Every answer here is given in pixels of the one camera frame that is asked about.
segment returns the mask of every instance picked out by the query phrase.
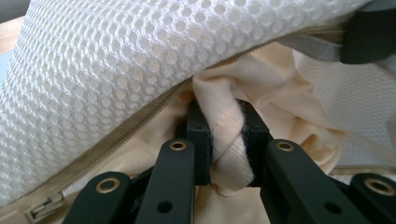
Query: screw hole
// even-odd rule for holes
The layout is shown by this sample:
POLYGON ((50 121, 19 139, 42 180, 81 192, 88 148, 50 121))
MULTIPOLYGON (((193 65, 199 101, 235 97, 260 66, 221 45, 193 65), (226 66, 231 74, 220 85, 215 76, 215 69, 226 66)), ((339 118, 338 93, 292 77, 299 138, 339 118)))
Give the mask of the screw hole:
POLYGON ((287 142, 279 142, 276 144, 276 147, 283 151, 293 151, 294 150, 294 146, 292 146, 291 144, 289 144, 287 142))
POLYGON ((186 147, 187 147, 187 145, 185 143, 183 143, 183 142, 174 142, 170 146, 170 148, 172 150, 176 150, 176 151, 183 150, 186 147))
POLYGON ((335 203, 325 203, 324 207, 327 209, 327 211, 336 215, 341 215, 343 213, 343 210, 340 208, 340 206, 335 203))
POLYGON ((172 204, 169 202, 161 202, 158 204, 157 210, 160 213, 169 213, 170 211, 172 211, 172 204))
POLYGON ((120 181, 115 177, 109 177, 101 180, 96 185, 96 191, 99 193, 109 193, 118 188, 120 185, 120 181))

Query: metal grommet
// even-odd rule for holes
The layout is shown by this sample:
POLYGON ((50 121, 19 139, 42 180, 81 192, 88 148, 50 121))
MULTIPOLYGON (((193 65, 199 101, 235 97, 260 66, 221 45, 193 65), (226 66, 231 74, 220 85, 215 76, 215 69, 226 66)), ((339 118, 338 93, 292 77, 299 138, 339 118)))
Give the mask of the metal grommet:
POLYGON ((99 193, 109 193, 116 188, 118 188, 120 185, 120 181, 115 178, 115 177, 109 177, 106 179, 101 180, 97 185, 96 185, 96 191, 99 193), (104 186, 104 184, 112 184, 110 187, 104 186))
POLYGON ((187 144, 184 142, 173 142, 169 146, 172 150, 180 151, 187 147, 187 144))
POLYGON ((370 190, 385 196, 391 197, 396 194, 396 190, 393 186, 379 179, 367 178, 364 180, 364 184, 370 190))
POLYGON ((278 142, 276 143, 276 147, 283 151, 293 151, 294 146, 287 142, 278 142))

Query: zipper teeth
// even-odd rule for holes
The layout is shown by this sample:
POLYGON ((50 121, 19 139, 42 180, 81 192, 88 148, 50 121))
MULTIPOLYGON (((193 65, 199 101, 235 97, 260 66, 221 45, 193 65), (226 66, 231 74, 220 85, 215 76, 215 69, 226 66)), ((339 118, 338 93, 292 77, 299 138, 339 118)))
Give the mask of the zipper teeth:
MULTIPOLYGON (((275 42, 279 39, 282 38, 288 38, 288 37, 292 37, 292 36, 296 36, 296 35, 317 35, 317 34, 328 34, 328 33, 340 33, 340 32, 344 32, 344 30, 340 27, 340 26, 314 26, 314 27, 307 27, 304 28, 302 30, 299 31, 295 31, 292 32, 288 35, 282 35, 279 38, 275 38, 272 39, 270 41, 267 41, 265 43, 262 43, 260 45, 254 46, 251 49, 247 49, 244 50, 242 52, 236 53, 235 55, 222 60, 218 63, 215 63, 212 66, 209 66, 207 69, 216 67, 216 66, 220 66, 224 63, 227 63, 231 60, 235 60, 237 58, 239 58, 242 55, 245 55, 247 53, 250 53, 251 51, 254 51, 256 49, 259 49, 265 45, 268 45, 272 42, 275 42)), ((96 167, 97 165, 100 164, 101 161, 103 161, 104 159, 106 159, 107 157, 111 156, 112 154, 114 154, 115 152, 117 152, 117 150, 119 148, 121 148, 122 146, 124 146, 129 140, 131 140, 134 137, 134 134, 137 133, 141 128, 145 127, 148 123, 150 123, 155 117, 157 117, 157 115, 159 113, 161 113, 161 111, 163 111, 163 109, 171 102, 172 99, 174 99, 178 94, 180 94, 183 90, 185 90, 185 88, 191 84, 191 78, 185 80, 184 82, 182 82, 180 84, 180 86, 173 92, 170 93, 170 95, 168 97, 166 97, 166 99, 160 104, 158 105, 157 108, 154 109, 154 111, 147 116, 146 119, 142 120, 136 127, 132 128, 132 130, 126 134, 123 138, 121 138, 121 140, 114 145, 113 147, 111 147, 109 150, 106 151, 106 153, 104 153, 103 155, 101 155, 97 160, 95 160, 94 162, 90 163, 86 168, 84 168, 81 172, 79 172, 77 175, 74 176, 74 178, 69 179, 67 182, 65 182, 64 184, 62 184, 60 187, 58 187, 56 189, 56 191, 64 191, 65 189, 68 189, 70 186, 72 186, 76 181, 78 181, 80 178, 82 178, 85 174, 87 174, 91 169, 93 169, 94 167, 96 167)))
POLYGON ((107 150, 103 155, 101 155, 97 160, 94 162, 90 163, 86 168, 84 168, 82 171, 80 171, 77 175, 75 175, 74 178, 68 180, 64 184, 62 184, 60 187, 58 187, 55 191, 64 191, 65 189, 68 189, 71 187, 76 181, 78 181, 80 178, 82 178, 85 174, 87 174, 91 169, 99 165, 102 161, 104 161, 107 157, 110 157, 112 154, 118 151, 122 146, 124 146, 129 140, 131 140, 134 135, 143 127, 145 127, 148 123, 150 123, 153 119, 157 117, 161 111, 163 111, 166 106, 176 97, 178 96, 182 91, 184 91, 189 85, 191 84, 191 78, 183 81, 176 90, 172 91, 166 98, 165 100, 160 103, 144 120, 142 120, 140 123, 138 123, 134 128, 132 128, 129 133, 127 133, 124 137, 121 138, 120 141, 117 142, 113 147, 111 147, 109 150, 107 150))
POLYGON ((271 39, 271 40, 269 40, 267 42, 264 42, 264 43, 262 43, 260 45, 256 45, 256 46, 254 46, 254 47, 252 47, 250 49, 238 52, 235 55, 233 55, 233 56, 231 56, 231 57, 229 57, 227 59, 221 60, 220 62, 215 63, 215 64, 213 64, 213 65, 211 65, 211 66, 209 66, 207 68, 209 69, 209 68, 214 68, 214 67, 218 67, 218 66, 224 65, 224 64, 226 64, 228 62, 236 60, 237 58, 241 57, 242 55, 250 53, 251 51, 254 51, 256 49, 264 47, 265 45, 271 44, 271 43, 276 42, 276 41, 278 41, 280 39, 283 39, 283 38, 289 38, 289 37, 293 37, 293 36, 297 36, 297 35, 343 34, 344 32, 345 32, 345 30, 341 26, 313 26, 313 27, 307 27, 307 28, 304 28, 302 30, 298 30, 298 31, 289 33, 287 35, 282 35, 282 36, 280 36, 278 38, 271 39))

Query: gray fabric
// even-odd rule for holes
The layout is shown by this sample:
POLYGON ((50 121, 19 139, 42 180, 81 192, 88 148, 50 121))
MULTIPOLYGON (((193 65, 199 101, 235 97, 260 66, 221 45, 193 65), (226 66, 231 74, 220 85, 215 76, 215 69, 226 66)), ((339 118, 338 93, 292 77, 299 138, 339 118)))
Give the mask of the gray fabric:
POLYGON ((319 61, 340 61, 340 50, 342 45, 334 44, 317 37, 310 35, 292 36, 278 42, 319 61))
POLYGON ((0 0, 0 23, 26 14, 30 0, 0 0))
MULTIPOLYGON (((278 41, 280 44, 295 49, 300 53, 323 62, 339 62, 342 45, 310 35, 291 36, 278 41)), ((396 80, 396 54, 376 62, 375 65, 385 69, 396 80)))

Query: black plastic bracket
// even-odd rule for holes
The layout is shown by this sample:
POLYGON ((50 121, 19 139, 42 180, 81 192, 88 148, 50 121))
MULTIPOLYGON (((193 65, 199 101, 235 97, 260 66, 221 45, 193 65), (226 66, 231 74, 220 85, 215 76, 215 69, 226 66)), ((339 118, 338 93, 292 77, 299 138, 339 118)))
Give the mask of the black plastic bracket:
POLYGON ((271 223, 370 223, 298 144, 271 141, 261 197, 271 223))
POLYGON ((396 51, 396 1, 374 0, 359 9, 346 29, 341 63, 374 63, 396 51))
POLYGON ((192 223, 194 190, 194 145, 186 139, 165 142, 135 223, 192 223))

